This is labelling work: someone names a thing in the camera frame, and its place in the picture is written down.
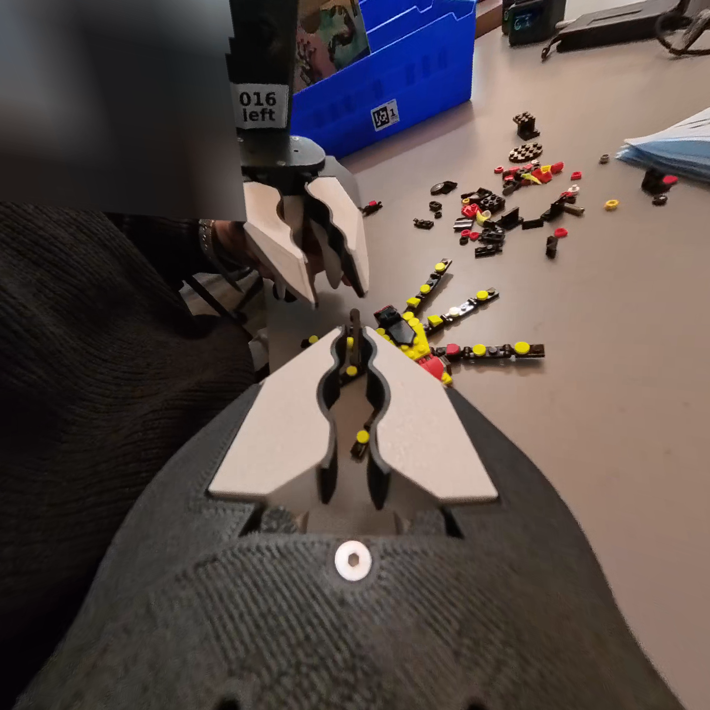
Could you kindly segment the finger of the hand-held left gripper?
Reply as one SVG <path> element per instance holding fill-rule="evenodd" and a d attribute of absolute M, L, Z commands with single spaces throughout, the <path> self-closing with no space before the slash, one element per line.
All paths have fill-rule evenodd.
<path fill-rule="evenodd" d="M 260 182 L 244 182 L 246 221 L 244 231 L 254 252 L 275 276 L 276 284 L 317 306 L 313 277 L 303 250 L 295 243 L 293 229 L 279 216 L 280 192 Z"/>
<path fill-rule="evenodd" d="M 354 176 L 333 156 L 305 184 L 305 216 L 321 248 L 329 284 L 346 278 L 357 297 L 369 290 L 369 260 L 364 216 Z"/>

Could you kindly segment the lego spider model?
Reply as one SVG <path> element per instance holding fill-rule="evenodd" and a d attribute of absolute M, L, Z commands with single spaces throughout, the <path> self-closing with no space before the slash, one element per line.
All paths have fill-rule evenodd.
<path fill-rule="evenodd" d="M 500 292 L 495 288 L 478 290 L 461 305 L 450 307 L 446 313 L 431 315 L 421 320 L 420 307 L 442 282 L 451 264 L 452 260 L 448 258 L 438 262 L 417 295 L 407 300 L 403 311 L 397 310 L 393 305 L 387 305 L 375 312 L 373 315 L 377 323 L 376 333 L 443 386 L 452 384 L 453 363 L 517 362 L 545 358 L 543 344 L 531 344 L 526 341 L 472 346 L 448 343 L 433 347 L 429 336 L 453 326 L 468 315 L 477 313 L 500 297 Z M 331 407 L 337 399 L 341 387 L 356 381 L 366 373 L 369 353 L 366 350 L 364 335 L 359 311 L 353 310 L 350 323 L 345 325 L 334 343 L 344 349 L 341 353 L 333 353 L 334 364 L 326 370 L 318 386 L 327 407 Z"/>

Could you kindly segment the blue plastic bin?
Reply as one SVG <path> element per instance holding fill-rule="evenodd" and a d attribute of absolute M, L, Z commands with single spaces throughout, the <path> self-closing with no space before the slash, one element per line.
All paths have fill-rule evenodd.
<path fill-rule="evenodd" d="M 449 14 L 475 23 L 475 1 L 360 1 L 372 53 L 396 43 Z"/>

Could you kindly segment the pile of loose lego pieces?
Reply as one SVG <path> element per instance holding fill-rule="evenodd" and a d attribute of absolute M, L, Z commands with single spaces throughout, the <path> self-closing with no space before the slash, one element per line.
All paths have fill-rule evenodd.
<path fill-rule="evenodd" d="M 563 169 L 564 162 L 544 165 L 537 159 L 522 163 L 519 167 L 505 169 L 498 166 L 495 172 L 502 178 L 501 194 L 479 187 L 460 197 L 460 217 L 454 222 L 459 244 L 465 246 L 478 242 L 475 257 L 487 258 L 503 252 L 507 234 L 513 229 L 530 231 L 551 227 L 552 231 L 546 237 L 545 256 L 550 261 L 555 260 L 559 241 L 569 235 L 567 228 L 555 226 L 556 223 L 566 215 L 577 218 L 585 216 L 585 207 L 578 203 L 581 172 L 572 173 L 572 184 L 562 190 L 537 218 L 524 218 L 519 207 L 506 211 L 506 198 L 524 187 L 548 185 L 553 178 L 562 174 Z M 652 204 L 660 207 L 667 204 L 668 193 L 678 182 L 679 177 L 676 175 L 649 168 L 645 171 L 641 188 L 652 197 Z"/>

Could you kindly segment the person's left hand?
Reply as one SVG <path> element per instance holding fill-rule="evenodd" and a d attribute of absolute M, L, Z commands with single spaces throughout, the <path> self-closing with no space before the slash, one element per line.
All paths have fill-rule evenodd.
<path fill-rule="evenodd" d="M 278 212 L 279 216 L 284 218 L 289 226 L 292 227 L 295 243 L 305 253 L 308 269 L 313 277 L 314 290 L 318 304 L 317 289 L 315 288 L 315 276 L 322 271 L 325 272 L 325 270 L 321 248 L 315 235 L 313 234 L 310 223 L 305 216 L 304 196 L 305 195 L 282 195 L 282 204 L 279 206 Z M 266 278 L 270 278 L 276 284 L 275 276 L 271 273 L 268 266 L 262 262 L 259 256 L 254 252 L 251 244 L 249 244 L 244 231 L 245 221 L 246 219 L 243 222 L 214 220 L 209 225 L 207 236 L 211 237 L 215 244 L 222 247 L 229 257 L 234 258 L 235 260 L 243 258 L 245 262 L 253 266 L 256 271 L 259 271 Z M 350 286 L 346 278 L 342 278 L 341 283 L 343 281 Z"/>

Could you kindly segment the lego instruction booklet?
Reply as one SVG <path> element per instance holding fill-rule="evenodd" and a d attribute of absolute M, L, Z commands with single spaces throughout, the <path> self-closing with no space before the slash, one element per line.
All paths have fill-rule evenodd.
<path fill-rule="evenodd" d="M 651 135 L 627 138 L 616 159 L 709 183 L 709 108 Z"/>

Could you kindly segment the blue bin with tag sticker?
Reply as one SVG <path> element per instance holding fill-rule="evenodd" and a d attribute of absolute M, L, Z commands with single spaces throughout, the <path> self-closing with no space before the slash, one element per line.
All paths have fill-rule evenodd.
<path fill-rule="evenodd" d="M 350 155 L 467 102 L 473 59 L 472 38 L 423 28 L 296 94 L 291 131 Z"/>

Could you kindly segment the black device with display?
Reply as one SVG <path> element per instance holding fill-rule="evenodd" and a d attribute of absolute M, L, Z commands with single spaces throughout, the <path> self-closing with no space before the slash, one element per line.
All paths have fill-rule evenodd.
<path fill-rule="evenodd" d="M 564 20 L 566 1 L 503 1 L 503 34 L 510 47 L 545 42 Z"/>

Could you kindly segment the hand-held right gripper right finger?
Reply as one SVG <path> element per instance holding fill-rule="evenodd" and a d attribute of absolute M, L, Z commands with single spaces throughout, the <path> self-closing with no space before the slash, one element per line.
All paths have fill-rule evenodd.
<path fill-rule="evenodd" d="M 498 492 L 440 381 L 370 327 L 363 329 L 369 428 L 367 484 L 375 508 L 404 479 L 444 506 Z"/>

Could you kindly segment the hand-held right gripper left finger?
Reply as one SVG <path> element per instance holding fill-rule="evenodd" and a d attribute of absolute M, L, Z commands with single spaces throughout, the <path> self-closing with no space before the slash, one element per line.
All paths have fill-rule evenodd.
<path fill-rule="evenodd" d="M 262 382 L 209 484 L 212 497 L 266 506 L 330 502 L 338 478 L 330 410 L 346 341 L 346 328 L 334 328 Z"/>

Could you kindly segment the black charger device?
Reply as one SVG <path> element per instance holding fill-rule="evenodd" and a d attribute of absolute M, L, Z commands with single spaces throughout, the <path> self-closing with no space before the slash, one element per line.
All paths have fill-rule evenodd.
<path fill-rule="evenodd" d="M 566 53 L 655 38 L 657 20 L 678 5 L 683 6 L 683 1 L 639 1 L 583 14 L 556 30 L 540 58 L 546 61 L 553 50 Z"/>

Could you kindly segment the person's left forearm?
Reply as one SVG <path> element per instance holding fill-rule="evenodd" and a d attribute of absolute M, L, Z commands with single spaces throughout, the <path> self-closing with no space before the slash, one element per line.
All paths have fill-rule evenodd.
<path fill-rule="evenodd" d="M 213 273 L 202 251 L 197 219 L 169 219 L 104 212 L 161 277 L 178 289 L 190 277 Z"/>

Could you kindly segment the printed cardboard box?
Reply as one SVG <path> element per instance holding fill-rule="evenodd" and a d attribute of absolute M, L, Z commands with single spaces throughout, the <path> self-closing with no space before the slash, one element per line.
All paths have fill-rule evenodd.
<path fill-rule="evenodd" d="M 299 1 L 293 92 L 371 53 L 359 1 Z"/>

